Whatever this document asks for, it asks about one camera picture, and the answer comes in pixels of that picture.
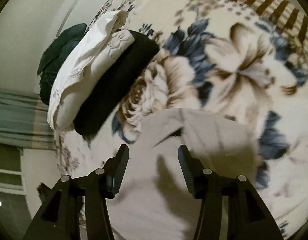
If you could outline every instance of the white wall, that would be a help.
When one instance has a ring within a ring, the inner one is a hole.
[[[33,218],[41,206],[37,187],[44,183],[53,188],[61,177],[54,151],[23,149],[22,173],[25,178],[26,200]]]
[[[64,0],[10,0],[0,14],[0,88],[33,92],[44,41]]]

